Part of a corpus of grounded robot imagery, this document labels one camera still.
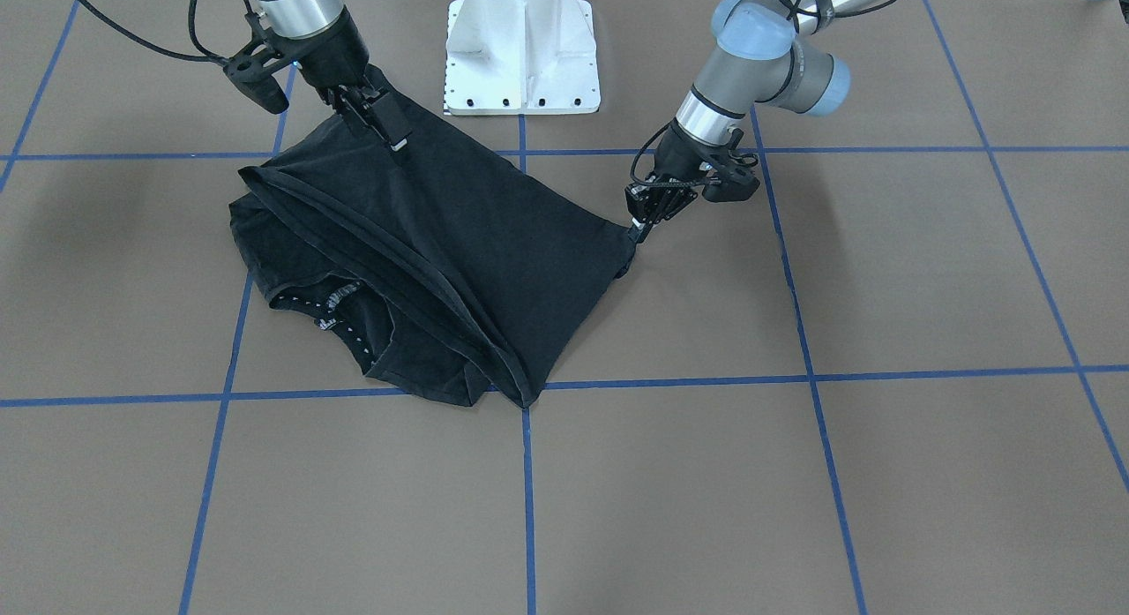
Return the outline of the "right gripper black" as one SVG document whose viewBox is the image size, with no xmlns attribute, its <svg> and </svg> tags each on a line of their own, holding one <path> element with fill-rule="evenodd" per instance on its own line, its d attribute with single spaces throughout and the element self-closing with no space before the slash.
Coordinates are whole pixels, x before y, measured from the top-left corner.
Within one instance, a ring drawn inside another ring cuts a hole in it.
<svg viewBox="0 0 1129 615">
<path fill-rule="evenodd" d="M 336 117 L 356 133 L 380 135 L 393 153 L 406 148 L 411 135 L 403 109 L 390 91 L 383 72 L 370 65 L 370 53 L 352 28 L 326 29 L 295 42 L 303 79 L 331 106 Z"/>
</svg>

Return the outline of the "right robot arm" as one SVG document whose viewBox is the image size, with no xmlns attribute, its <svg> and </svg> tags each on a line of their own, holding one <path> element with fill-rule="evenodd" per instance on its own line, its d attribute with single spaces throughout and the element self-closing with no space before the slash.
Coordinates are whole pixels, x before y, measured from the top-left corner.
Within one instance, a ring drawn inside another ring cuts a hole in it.
<svg viewBox="0 0 1129 615">
<path fill-rule="evenodd" d="M 379 137 L 392 152 L 406 147 L 411 128 L 343 0 L 255 0 L 247 14 L 251 39 L 224 72 L 238 93 L 271 114 L 289 100 L 275 73 L 297 64 L 321 100 L 360 135 Z"/>
</svg>

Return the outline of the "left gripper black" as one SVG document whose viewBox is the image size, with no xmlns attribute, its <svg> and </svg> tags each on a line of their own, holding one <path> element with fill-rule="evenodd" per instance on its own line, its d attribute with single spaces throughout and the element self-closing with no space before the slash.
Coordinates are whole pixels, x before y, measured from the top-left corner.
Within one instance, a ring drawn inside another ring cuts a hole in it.
<svg viewBox="0 0 1129 615">
<path fill-rule="evenodd" d="M 639 148 L 632 160 L 629 176 L 632 183 L 625 185 L 625 208 L 632 216 L 632 225 L 628 237 L 634 245 L 644 244 L 654 225 L 672 220 L 695 200 L 697 188 L 704 188 L 708 173 L 702 172 L 706 160 L 714 160 L 717 155 L 733 153 L 733 130 L 725 130 L 723 144 L 708 144 L 681 128 L 675 121 L 669 121 L 657 130 L 653 138 Z M 636 168 L 644 152 L 653 142 L 653 168 L 644 177 L 638 177 Z"/>
</svg>

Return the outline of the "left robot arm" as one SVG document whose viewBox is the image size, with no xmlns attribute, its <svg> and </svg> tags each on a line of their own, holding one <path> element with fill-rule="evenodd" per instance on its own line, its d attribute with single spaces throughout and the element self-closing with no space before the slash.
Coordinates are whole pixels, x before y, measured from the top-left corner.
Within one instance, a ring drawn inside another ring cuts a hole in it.
<svg viewBox="0 0 1129 615">
<path fill-rule="evenodd" d="M 672 120 L 645 142 L 653 166 L 630 172 L 629 237 L 641 244 L 698 197 L 743 202 L 759 188 L 758 157 L 739 153 L 743 120 L 758 105 L 828 116 L 847 99 L 850 68 L 809 37 L 833 23 L 898 0 L 723 0 L 714 9 L 714 51 Z"/>
</svg>

